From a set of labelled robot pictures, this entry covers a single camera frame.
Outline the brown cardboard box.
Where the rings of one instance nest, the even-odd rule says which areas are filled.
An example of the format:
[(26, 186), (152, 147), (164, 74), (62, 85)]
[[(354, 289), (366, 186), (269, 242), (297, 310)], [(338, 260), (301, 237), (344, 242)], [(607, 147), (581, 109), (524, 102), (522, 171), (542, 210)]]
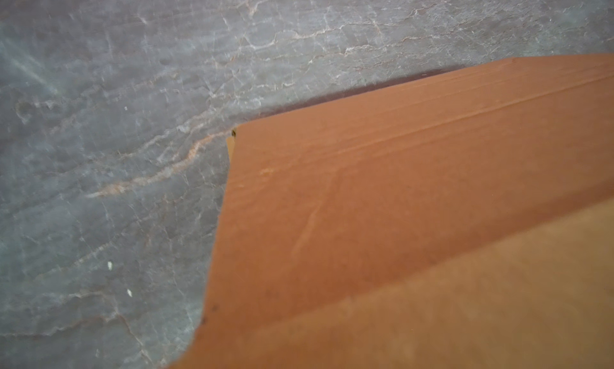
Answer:
[(610, 368), (613, 57), (258, 119), (177, 368)]

